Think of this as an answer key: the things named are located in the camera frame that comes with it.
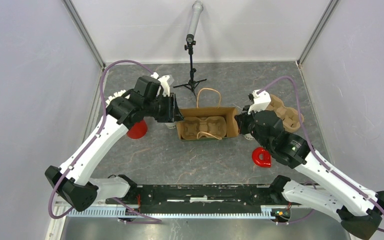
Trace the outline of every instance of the gray floor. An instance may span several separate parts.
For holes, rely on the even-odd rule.
[[[308,209],[294,209],[292,220]],[[158,225],[125,225],[113,218],[69,217],[61,240],[349,240],[339,222],[320,212],[276,226],[265,219],[163,219]]]
[[[188,81],[188,64],[154,64],[149,67],[160,76],[172,75],[175,79],[172,86]],[[238,111],[250,104],[248,94],[253,90],[283,75],[294,78],[298,85],[304,125],[314,147],[327,157],[309,97],[294,62],[197,63],[194,67],[197,69],[196,80],[208,79],[198,88],[209,87],[220,91],[222,105],[237,107]],[[142,75],[148,73],[139,66],[115,66],[109,72],[105,96],[133,88]],[[176,88],[174,92],[180,108],[196,106],[195,97],[186,88]],[[287,107],[296,108],[294,91],[288,81],[279,82],[268,92],[280,97]],[[216,93],[206,91],[202,93],[200,105],[214,106],[217,101]],[[93,178],[125,174],[138,184],[268,184],[277,175],[298,182],[308,180],[304,175],[275,161],[272,161],[271,168],[256,166],[251,154],[259,145],[241,135],[220,141],[183,142],[178,139],[175,129],[168,129],[152,118],[146,118],[145,121],[148,133],[141,139],[132,140],[125,136],[118,141],[97,166]]]

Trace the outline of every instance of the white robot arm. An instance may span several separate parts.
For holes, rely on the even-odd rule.
[[[375,192],[352,180],[329,163],[309,141],[285,131],[282,119],[270,104],[266,91],[249,95],[253,104],[236,116],[240,133],[254,138],[280,164],[310,177],[329,194],[310,189],[285,176],[271,184],[289,202],[295,202],[325,213],[351,234],[369,239],[378,229],[384,214],[384,191]]]
[[[170,93],[173,81],[171,75],[160,78],[155,74],[142,76],[134,89],[110,96],[107,115],[100,119],[80,148],[59,167],[50,166],[46,170],[45,176],[53,187],[67,172],[56,192],[77,211],[87,209],[96,200],[122,198],[128,192],[130,186],[121,177],[94,179],[91,175],[111,147],[135,123],[146,116],[154,117],[160,123],[174,123],[183,119],[176,95]]]
[[[107,101],[107,115],[102,117],[79,150],[59,167],[50,166],[46,170],[45,175],[53,187],[65,174],[56,192],[77,211],[87,209],[96,200],[122,198],[129,191],[129,183],[121,177],[93,179],[91,175],[115,142],[135,123],[145,116],[154,117],[160,123],[183,120],[176,96],[170,93],[172,82],[169,75],[158,80],[142,76],[134,89],[116,92]],[[328,193],[281,175],[270,188],[280,199],[325,213],[341,222],[351,234],[369,239],[382,221],[384,191],[375,192],[355,182],[330,164],[307,140],[286,132],[276,113],[265,110],[271,102],[266,91],[256,90],[249,97],[253,104],[235,117],[240,133],[257,140],[277,162],[310,177]]]

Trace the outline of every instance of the red cup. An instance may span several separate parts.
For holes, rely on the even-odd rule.
[[[262,168],[271,168],[272,167],[272,156],[268,151],[266,151],[262,147],[257,147],[252,152],[252,161],[257,166],[260,166]]]
[[[127,132],[127,137],[131,139],[140,139],[148,132],[148,126],[145,120],[137,122],[133,127]]]

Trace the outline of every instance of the white wall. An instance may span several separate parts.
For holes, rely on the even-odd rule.
[[[303,75],[335,164],[384,190],[384,1],[340,1]]]
[[[104,61],[188,62],[195,0],[73,0]],[[290,61],[303,51],[329,0],[203,0],[197,62]]]
[[[59,0],[0,0],[0,240],[42,240],[49,165],[80,145],[100,69]]]

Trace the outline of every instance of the paper bag handle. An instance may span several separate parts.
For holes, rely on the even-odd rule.
[[[200,139],[202,137],[202,135],[206,135],[207,137],[210,136],[212,138],[215,138],[215,139],[218,139],[218,140],[222,140],[223,138],[222,137],[219,137],[219,136],[215,136],[211,133],[208,133],[208,132],[205,132],[205,131],[199,131],[197,134],[196,134],[196,139]]]
[[[215,90],[215,89],[213,89],[213,88],[209,88],[209,87],[204,87],[204,88],[201,88],[201,90],[199,90],[198,95],[196,96],[196,108],[199,108],[199,107],[200,107],[200,94],[201,94],[201,92],[202,92],[203,90],[211,90],[211,91],[213,91],[213,92],[218,93],[219,98],[218,98],[218,105],[217,105],[217,108],[220,108],[220,105],[221,105],[221,103],[222,103],[222,94],[221,94],[219,91],[217,91],[217,90]]]

